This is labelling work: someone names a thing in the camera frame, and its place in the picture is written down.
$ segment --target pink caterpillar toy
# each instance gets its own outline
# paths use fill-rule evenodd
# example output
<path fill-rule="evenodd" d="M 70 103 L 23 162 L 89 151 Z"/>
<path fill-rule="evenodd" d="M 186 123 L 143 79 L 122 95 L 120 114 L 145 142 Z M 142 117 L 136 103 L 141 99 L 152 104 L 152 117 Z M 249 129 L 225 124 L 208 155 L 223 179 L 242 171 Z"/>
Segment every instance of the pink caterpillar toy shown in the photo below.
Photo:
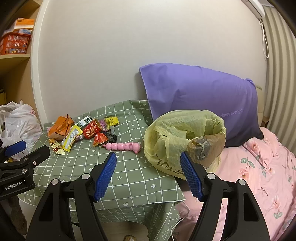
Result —
<path fill-rule="evenodd" d="M 128 142 L 128 143 L 106 143 L 103 145 L 107 150 L 132 150 L 136 154 L 141 149 L 140 142 Z"/>

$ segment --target red basket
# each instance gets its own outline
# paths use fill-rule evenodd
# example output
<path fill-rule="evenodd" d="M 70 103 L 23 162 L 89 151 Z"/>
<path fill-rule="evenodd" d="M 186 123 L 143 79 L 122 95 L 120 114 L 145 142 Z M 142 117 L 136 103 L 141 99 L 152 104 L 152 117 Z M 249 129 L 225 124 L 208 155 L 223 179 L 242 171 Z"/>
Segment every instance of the red basket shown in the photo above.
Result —
<path fill-rule="evenodd" d="M 3 35 L 0 42 L 0 55 L 26 53 L 30 38 L 30 34 L 7 33 Z"/>

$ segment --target pink floral blanket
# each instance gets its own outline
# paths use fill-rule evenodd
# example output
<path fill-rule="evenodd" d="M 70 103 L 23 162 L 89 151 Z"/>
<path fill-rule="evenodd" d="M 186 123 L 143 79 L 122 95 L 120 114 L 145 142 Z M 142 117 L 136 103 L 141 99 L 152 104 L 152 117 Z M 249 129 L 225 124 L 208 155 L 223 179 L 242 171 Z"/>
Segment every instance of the pink floral blanket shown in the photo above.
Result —
<path fill-rule="evenodd" d="M 264 139 L 252 138 L 239 147 L 225 148 L 216 174 L 222 180 L 236 182 L 243 178 L 252 190 L 264 215 L 271 241 L 277 240 L 296 213 L 296 158 L 268 129 L 260 127 Z M 200 214 L 202 203 L 184 192 L 186 200 L 176 205 L 180 218 L 175 240 L 187 241 Z M 224 199 L 213 240 L 220 240 L 227 210 Z"/>

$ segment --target purple fabric cover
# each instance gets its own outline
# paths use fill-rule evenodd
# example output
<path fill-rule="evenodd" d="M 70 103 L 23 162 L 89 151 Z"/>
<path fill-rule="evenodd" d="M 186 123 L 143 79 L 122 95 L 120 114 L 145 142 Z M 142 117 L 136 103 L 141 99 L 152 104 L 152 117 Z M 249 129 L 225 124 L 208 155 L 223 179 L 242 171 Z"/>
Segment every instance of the purple fabric cover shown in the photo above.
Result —
<path fill-rule="evenodd" d="M 172 110 L 209 110 L 225 122 L 225 147 L 263 139 L 252 80 L 182 64 L 149 64 L 139 70 L 153 120 Z"/>

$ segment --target silver screw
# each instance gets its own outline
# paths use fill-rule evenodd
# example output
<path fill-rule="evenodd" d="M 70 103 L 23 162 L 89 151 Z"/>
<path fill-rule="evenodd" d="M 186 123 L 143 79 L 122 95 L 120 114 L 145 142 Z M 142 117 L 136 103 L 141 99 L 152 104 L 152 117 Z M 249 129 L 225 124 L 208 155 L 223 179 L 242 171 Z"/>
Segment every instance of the silver screw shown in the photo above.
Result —
<path fill-rule="evenodd" d="M 239 184 L 240 185 L 245 185 L 246 184 L 246 181 L 244 179 L 239 179 Z"/>
<path fill-rule="evenodd" d="M 52 180 L 52 185 L 56 185 L 56 184 L 58 184 L 59 183 L 59 180 L 58 179 L 53 179 Z"/>
<path fill-rule="evenodd" d="M 81 178 L 84 179 L 84 180 L 87 180 L 89 179 L 90 175 L 88 173 L 84 173 Z"/>
<path fill-rule="evenodd" d="M 209 173 L 208 175 L 207 175 L 207 177 L 209 178 L 209 179 L 215 179 L 216 178 L 216 175 L 215 174 L 212 174 L 212 173 Z"/>

